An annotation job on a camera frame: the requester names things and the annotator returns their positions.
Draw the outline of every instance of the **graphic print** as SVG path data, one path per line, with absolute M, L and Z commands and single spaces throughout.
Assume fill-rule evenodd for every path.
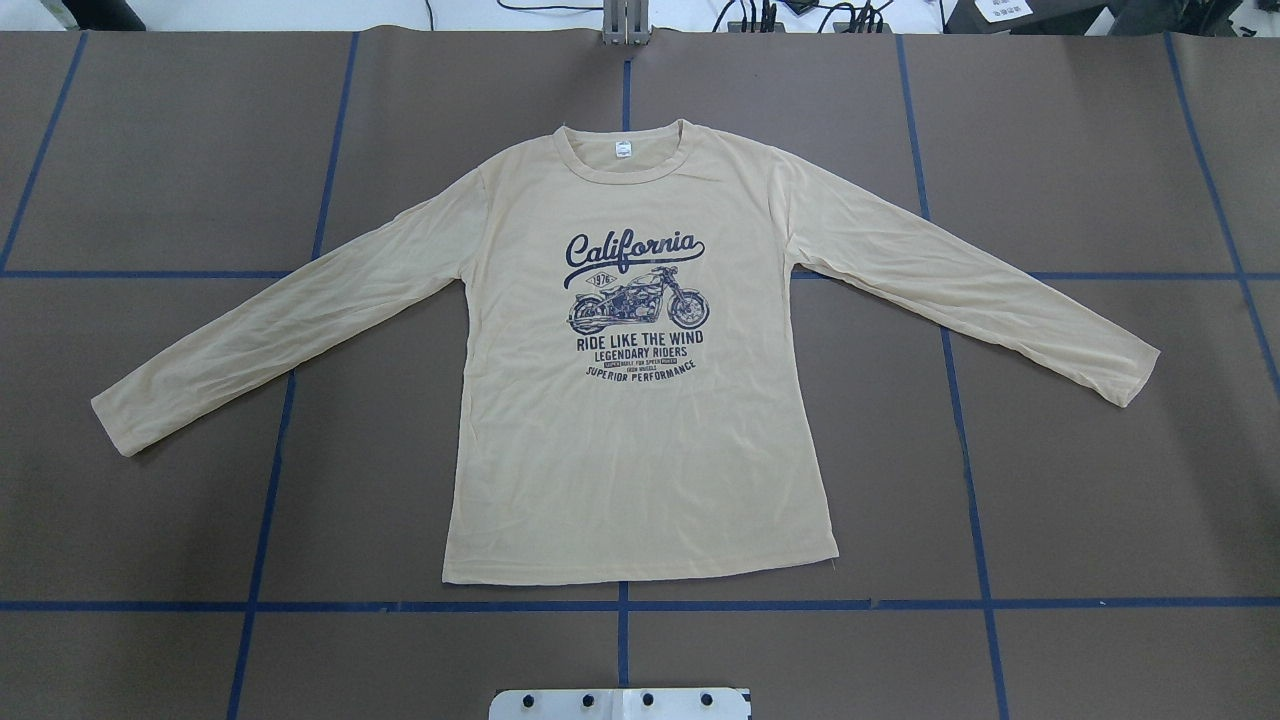
M 673 297 L 667 314 L 686 331 L 707 322 L 710 307 L 696 290 L 682 290 L 673 265 L 660 266 L 630 283 L 600 293 L 579 295 L 568 324 L 582 334 L 595 334 L 608 325 L 653 323 L 662 315 L 662 301 L 671 288 Z
M 645 241 L 636 241 L 631 228 L 609 231 L 598 246 L 591 245 L 586 233 L 573 236 L 564 250 L 564 261 L 571 268 L 564 288 L 570 290 L 575 278 L 598 270 L 580 281 L 596 290 L 576 292 L 567 319 L 579 336 L 577 351 L 590 363 L 588 375 L 612 382 L 652 382 L 682 375 L 698 366 L 694 346 L 705 340 L 700 328 L 710 316 L 710 305 L 701 292 L 676 281 L 676 263 L 696 260 L 705 251 L 705 245 L 691 233 L 678 231 L 669 237 Z M 635 265 L 646 264 L 658 266 L 626 282 L 625 275 Z M 614 277 L 612 272 L 623 277 Z M 614 282 L 620 284 L 604 287 Z M 675 332 L 662 332 L 660 325 L 667 320 Z M 625 328 L 635 324 L 658 327 L 654 332 L 627 332 Z

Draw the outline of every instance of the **blue tape line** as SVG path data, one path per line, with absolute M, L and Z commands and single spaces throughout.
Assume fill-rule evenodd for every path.
M 973 464 L 969 457 L 969 438 L 965 433 L 964 406 L 960 404 L 960 383 L 956 380 L 955 354 L 951 351 L 951 331 L 942 332 L 942 356 L 947 366 L 947 386 L 951 389 L 951 419 L 955 421 L 960 439 L 960 456 L 964 462 L 964 484 L 969 496 L 969 532 L 973 534 L 973 556 L 978 565 L 978 589 L 983 600 L 991 600 L 991 579 L 987 575 L 987 551 L 982 542 L 982 520 L 978 516 L 978 492 L 973 484 Z
M 27 202 L 31 201 L 31 192 L 36 187 L 40 168 L 45 164 L 45 154 L 49 151 L 49 143 L 54 138 L 54 128 L 58 126 L 58 118 L 63 114 L 63 105 L 67 104 L 67 94 L 72 88 L 72 78 L 76 77 L 76 69 L 79 67 L 79 60 L 84 54 L 84 45 L 87 42 L 88 32 L 82 31 L 79 41 L 76 44 L 76 54 L 72 55 L 72 64 L 67 68 L 67 77 L 63 78 L 63 88 L 58 94 L 58 101 L 54 102 L 54 113 L 49 117 L 49 124 L 45 127 L 45 137 L 41 138 L 40 149 L 36 151 L 36 160 L 31 164 L 31 172 L 27 173 L 27 184 L 22 188 L 18 209 L 14 211 L 13 223 L 9 225 L 9 236 L 5 237 L 4 249 L 0 250 L 0 270 L 4 270 L 5 265 L 9 264 L 13 243 L 18 240 L 18 228 L 22 227 L 22 217 L 27 213 Z
M 259 601 L 255 614 L 489 614 L 489 612 L 938 612 L 977 610 L 1117 610 L 1280 607 L 1280 596 L 1059 597 L 956 600 L 554 600 L 461 602 Z M 0 612 L 243 612 L 247 602 L 0 600 Z
M 992 610 L 1108 610 L 1158 607 L 1280 607 L 1280 597 L 1069 597 L 993 600 Z
M 338 101 L 338 120 L 333 126 L 333 145 L 329 149 L 329 169 L 324 178 L 324 195 L 320 199 L 320 218 L 316 220 L 316 238 L 311 245 L 311 259 L 320 256 L 324 249 L 324 228 L 329 220 L 329 200 L 333 197 L 333 178 L 338 173 L 338 152 L 342 150 L 342 127 L 347 119 L 347 100 L 351 97 L 351 76 L 356 69 L 356 47 L 360 33 L 351 33 L 351 47 L 347 50 L 347 74 L 342 81 L 342 99 Z
M 1253 292 L 1249 291 L 1249 281 L 1244 274 L 1244 265 L 1240 263 L 1240 254 L 1235 247 L 1235 238 L 1231 236 L 1231 225 L 1226 222 L 1226 211 L 1222 209 L 1222 199 L 1217 193 L 1217 183 L 1213 182 L 1213 173 L 1208 169 L 1208 160 L 1204 158 L 1204 147 L 1199 141 L 1199 132 L 1196 129 L 1196 119 L 1192 118 L 1192 108 L 1187 102 L 1187 88 L 1183 86 L 1183 72 L 1178 64 L 1178 54 L 1174 51 L 1174 36 L 1165 32 L 1165 51 L 1169 54 L 1169 68 L 1174 73 L 1174 87 L 1178 90 L 1178 104 L 1183 109 L 1183 120 L 1187 123 L 1187 135 L 1190 136 L 1192 147 L 1196 150 L 1196 161 L 1199 163 L 1201 174 L 1204 176 L 1204 186 L 1208 188 L 1210 200 L 1213 202 L 1213 213 L 1217 215 L 1217 224 L 1222 231 L 1222 240 L 1226 242 L 1226 251 L 1231 256 L 1231 266 L 1235 268 L 1235 277 L 1244 295 L 1244 305 L 1249 311 L 1249 320 L 1253 323 L 1253 334 L 1258 338 L 1262 350 L 1262 360 L 1266 363 L 1267 373 L 1271 375 L 1271 386 L 1280 397 L 1280 370 L 1276 369 L 1275 355 L 1271 354 L 1271 343 L 1267 342 L 1267 333 L 1262 328 L 1262 319 L 1258 316 L 1258 307 L 1253 304 Z
M 0 279 L 280 279 L 293 270 L 4 270 Z M 1039 281 L 1235 281 L 1234 273 L 1076 273 L 1033 272 Z M 1251 281 L 1280 281 L 1280 273 L 1245 273 Z M 813 270 L 794 270 L 794 281 L 833 281 Z
M 924 190 L 924 161 L 920 159 L 920 140 L 915 132 L 915 108 L 911 104 L 911 79 L 906 73 L 906 46 L 902 36 L 895 35 L 897 45 L 897 74 L 902 78 L 902 102 L 906 105 L 906 133 L 911 138 L 911 161 L 915 163 L 915 192 L 920 199 L 920 217 L 929 219 L 929 195 Z
M 257 612 L 616 612 L 612 600 L 462 602 L 259 602 Z
M 978 516 L 978 492 L 973 484 L 973 462 L 969 457 L 969 437 L 965 433 L 964 406 L 960 404 L 960 383 L 956 380 L 955 354 L 951 351 L 951 331 L 942 332 L 942 356 L 947 365 L 947 386 L 951 388 L 951 415 L 960 438 L 960 456 L 964 460 L 964 484 L 969 495 L 969 532 L 973 536 L 973 556 L 978 566 L 978 589 L 983 603 L 991 602 L 991 578 L 987 573 L 987 550 L 982 541 L 982 519 Z M 1001 720 L 1009 719 L 1009 696 L 1005 692 L 1005 669 L 1000 659 L 1000 635 L 996 632 L 996 614 L 987 605 L 982 611 L 987 625 L 987 650 L 991 655 L 991 675 L 996 684 L 996 706 Z
M 1233 273 L 1028 273 L 1038 281 L 1234 281 Z
M 631 60 L 622 61 L 622 129 L 631 129 Z
M 0 612 L 243 612 L 243 602 L 0 600 Z
M 631 583 L 618 583 L 618 687 L 631 687 Z
M 253 555 L 253 574 L 248 585 L 248 602 L 244 603 L 244 624 L 241 628 L 241 646 L 236 656 L 236 674 L 232 679 L 232 694 L 227 702 L 227 720 L 236 720 L 239 714 L 241 689 L 244 687 L 244 667 L 248 664 L 248 648 L 253 639 L 253 620 L 257 614 L 257 594 L 262 588 L 262 566 L 266 564 L 266 543 L 271 537 L 271 516 L 275 514 L 275 495 L 280 487 L 280 468 L 284 465 L 284 436 L 289 430 L 293 415 L 293 393 L 297 388 L 297 375 L 289 370 L 289 382 L 284 388 L 284 409 L 280 411 L 280 429 L 275 434 L 275 455 L 271 457 L 271 479 L 266 486 L 266 505 L 262 509 L 262 527 L 257 533 L 257 552 Z
M 906 46 L 901 35 L 893 36 L 897 45 L 899 74 L 902 78 L 902 101 L 906 104 L 906 129 L 911 137 L 911 159 L 915 163 L 915 187 L 920 196 L 920 217 L 932 219 L 929 211 L 929 197 L 924 184 L 924 161 L 920 158 L 920 141 L 915 127 L 915 110 L 911 105 L 911 82 L 906 64 Z M 978 493 L 973 486 L 973 465 L 969 460 L 969 438 L 964 428 L 964 410 L 960 405 L 960 386 L 956 382 L 955 356 L 951 354 L 951 333 L 947 328 L 942 332 L 942 355 L 947 366 L 947 384 L 951 388 L 951 414 L 955 420 L 956 433 L 960 439 L 960 454 L 964 459 L 964 482 L 969 493 L 969 530 L 973 536 L 974 562 L 978 566 L 978 587 L 982 591 L 983 602 L 991 601 L 991 580 L 987 575 L 987 553 L 982 542 L 982 521 L 978 518 Z M 996 689 L 996 707 L 1001 720 L 1009 720 L 1009 696 L 1005 692 L 1005 670 L 1000 660 L 1000 635 L 996 633 L 996 614 L 991 609 L 983 610 L 983 620 L 987 625 L 987 651 L 991 656 L 991 676 Z
M 1030 272 L 1038 281 L 1235 281 L 1235 273 L 1093 273 L 1093 272 Z M 1280 279 L 1280 273 L 1251 273 L 1251 279 Z M 813 270 L 792 270 L 794 281 L 829 281 Z
M 5 270 L 0 278 L 29 279 L 279 279 L 293 270 Z

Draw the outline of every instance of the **white floor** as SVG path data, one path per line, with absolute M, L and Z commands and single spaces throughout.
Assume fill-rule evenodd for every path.
M 44 0 L 56 4 L 56 0 Z M 937 33 L 942 20 L 938 3 L 947 14 L 955 0 L 895 0 L 884 8 L 884 19 L 896 32 Z M 595 5 L 598 0 L 509 0 L 524 5 Z M 493 0 L 431 0 L 436 29 L 558 29 L 570 27 L 599 28 L 602 15 L 582 10 L 516 12 L 500 8 Z M 154 31 L 347 31 L 393 24 L 428 29 L 425 0 L 129 0 L 129 5 Z M 650 0 L 649 17 L 655 27 L 685 32 L 707 32 L 723 8 L 721 0 Z M 796 17 L 778 3 L 778 22 L 788 32 L 814 32 L 826 10 L 810 10 Z M 741 12 L 731 9 L 726 22 L 737 20 Z M 844 12 L 832 15 L 842 20 Z M 1280 14 L 1263 13 L 1254 0 L 1245 0 L 1231 15 L 1236 29 L 1256 29 L 1260 36 L 1280 35 Z M 1089 35 L 1103 35 L 1111 27 L 1103 10 Z M 42 0 L 0 0 L 0 29 L 63 29 L 45 8 Z M 826 32 L 831 32 L 831 23 Z

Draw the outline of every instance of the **cable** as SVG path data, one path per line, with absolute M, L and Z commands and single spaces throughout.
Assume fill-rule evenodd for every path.
M 712 27 L 712 32 L 719 32 L 719 23 L 724 19 L 724 14 L 728 13 L 728 9 L 733 6 L 733 3 L 735 0 L 728 0 L 728 3 L 724 3 L 724 6 L 721 8 L 721 14 L 716 15 L 716 26 Z
M 849 24 L 850 26 L 854 24 L 854 18 L 858 14 L 858 8 L 854 8 L 852 3 L 836 3 L 835 5 L 831 5 L 829 8 L 827 8 L 827 14 L 822 17 L 822 23 L 818 26 L 818 32 L 822 32 L 823 29 L 826 29 L 827 20 L 831 19 L 831 14 L 835 13 L 836 10 L 841 9 L 841 8 L 849 8 Z
M 508 10 L 599 10 L 604 12 L 604 6 L 599 8 L 584 8 L 582 5 L 508 5 L 502 0 L 495 0 L 498 5 Z
M 827 14 L 822 18 L 822 24 L 818 26 L 818 32 L 822 32 L 827 27 L 827 20 L 831 19 L 832 13 L 840 9 L 846 9 L 849 10 L 849 28 L 841 32 L 858 33 L 872 32 L 872 26 L 876 26 L 876 32 L 884 32 L 884 15 L 881 14 L 881 10 L 892 4 L 893 0 L 888 0 L 888 3 L 876 8 L 870 4 L 870 0 L 867 0 L 867 4 L 861 8 L 855 8 L 852 3 L 836 3 L 835 5 L 813 6 L 827 10 Z

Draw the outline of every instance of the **long-sleeve t-shirt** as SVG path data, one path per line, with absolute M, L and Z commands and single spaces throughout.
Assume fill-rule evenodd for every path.
M 797 264 L 1015 350 L 1119 406 L 1158 355 L 801 158 L 677 120 L 562 127 L 509 147 L 182 338 L 92 405 L 131 456 L 462 279 L 470 334 L 444 582 L 814 562 L 837 547 L 791 338 Z

